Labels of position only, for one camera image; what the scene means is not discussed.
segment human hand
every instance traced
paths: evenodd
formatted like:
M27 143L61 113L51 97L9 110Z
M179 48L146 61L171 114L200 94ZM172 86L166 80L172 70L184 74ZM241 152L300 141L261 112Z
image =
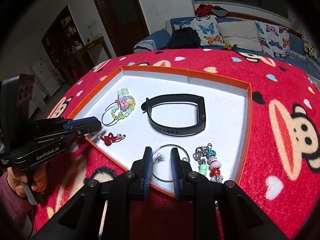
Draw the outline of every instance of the human hand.
M48 181L44 163L33 171L33 179L34 182L31 185L31 189L37 192L44 191ZM26 196L26 193L21 186L21 182L28 182L28 177L25 173L16 168L8 168L7 181L12 191L19 197L24 198Z

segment red tablecloth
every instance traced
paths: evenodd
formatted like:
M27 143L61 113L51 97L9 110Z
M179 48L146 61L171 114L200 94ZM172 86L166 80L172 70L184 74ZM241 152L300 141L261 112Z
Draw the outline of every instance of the red tablecloth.
M66 93L49 117L67 117L99 82L121 65L188 68L251 83L252 130L239 185L288 237L296 234L310 214L320 188L317 131L320 96L302 70L277 60L224 50L133 54L93 68ZM36 230L87 179L104 181L123 172L83 138L70 151L52 160L46 201L36 209ZM151 189L148 201L132 204L131 239L191 239L191 217L190 203L177 203Z

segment black smart band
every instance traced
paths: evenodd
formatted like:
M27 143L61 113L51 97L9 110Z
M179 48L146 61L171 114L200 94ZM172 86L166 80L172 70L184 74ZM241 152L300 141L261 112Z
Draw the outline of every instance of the black smart band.
M152 108L156 105L168 102L192 102L197 104L197 118L198 123L189 127L167 127L156 123L151 118ZM205 128L205 106L204 98L196 95L190 94L171 94L171 95L161 95L154 98L146 98L146 101L141 105L142 111L147 111L149 121L152 126L159 132L172 135L172 136L186 136L194 135L200 133Z

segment black backpack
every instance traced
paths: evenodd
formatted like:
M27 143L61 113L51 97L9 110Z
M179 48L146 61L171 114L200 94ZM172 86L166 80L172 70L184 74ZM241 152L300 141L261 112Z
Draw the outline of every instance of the black backpack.
M191 27L180 27L172 32L171 38L164 49L197 49L201 40L196 30Z

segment silver chain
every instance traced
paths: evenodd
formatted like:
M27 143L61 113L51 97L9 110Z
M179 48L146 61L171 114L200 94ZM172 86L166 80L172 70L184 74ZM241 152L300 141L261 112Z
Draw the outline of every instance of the silver chain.
M201 164L205 164L205 159L201 159L203 157L206 157L207 152L212 149L212 144L208 143L207 146L200 146L197 147L195 150L195 153L193 154L193 158L195 161L198 162L199 167Z

